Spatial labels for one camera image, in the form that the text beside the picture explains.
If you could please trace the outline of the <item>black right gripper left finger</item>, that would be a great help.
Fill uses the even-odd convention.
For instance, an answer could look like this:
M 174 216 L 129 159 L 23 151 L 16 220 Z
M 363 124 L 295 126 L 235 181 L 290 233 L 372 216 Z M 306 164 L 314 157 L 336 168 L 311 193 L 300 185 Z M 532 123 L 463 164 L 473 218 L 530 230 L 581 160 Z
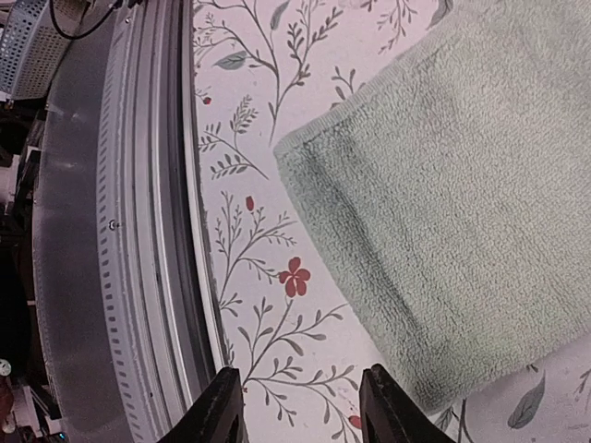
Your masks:
M 245 440 L 239 370 L 222 368 L 180 421 L 158 443 L 238 443 Z

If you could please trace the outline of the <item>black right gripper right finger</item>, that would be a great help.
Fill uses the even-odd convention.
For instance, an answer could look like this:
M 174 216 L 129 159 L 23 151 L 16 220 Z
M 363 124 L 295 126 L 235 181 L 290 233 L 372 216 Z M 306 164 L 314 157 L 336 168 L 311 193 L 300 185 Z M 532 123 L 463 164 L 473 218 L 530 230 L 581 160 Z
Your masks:
M 359 400 L 366 443 L 452 443 L 381 364 L 363 371 Z

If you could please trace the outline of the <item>green panda towel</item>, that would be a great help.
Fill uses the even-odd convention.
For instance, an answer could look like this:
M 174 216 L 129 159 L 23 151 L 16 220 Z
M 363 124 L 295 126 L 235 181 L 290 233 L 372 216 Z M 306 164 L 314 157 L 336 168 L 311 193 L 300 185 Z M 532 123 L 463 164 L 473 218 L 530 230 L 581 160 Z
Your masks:
M 460 1 L 278 170 L 425 412 L 590 330 L 590 5 Z

